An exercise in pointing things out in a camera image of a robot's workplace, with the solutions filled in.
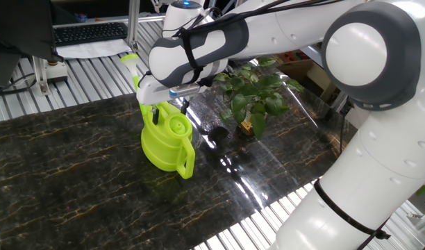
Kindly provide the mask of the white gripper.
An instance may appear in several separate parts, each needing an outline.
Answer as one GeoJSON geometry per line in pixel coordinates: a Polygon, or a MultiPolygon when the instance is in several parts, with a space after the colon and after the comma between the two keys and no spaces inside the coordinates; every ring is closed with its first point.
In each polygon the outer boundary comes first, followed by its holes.
{"type": "MultiPolygon", "coordinates": [[[[182,84],[176,87],[166,87],[153,77],[144,76],[139,80],[136,90],[137,100],[144,106],[150,106],[164,101],[170,101],[181,97],[188,97],[201,93],[201,87],[197,83],[182,84]]],[[[184,99],[181,106],[181,113],[186,115],[190,102],[184,99]]],[[[152,108],[154,125],[158,125],[160,110],[152,108]]]]}

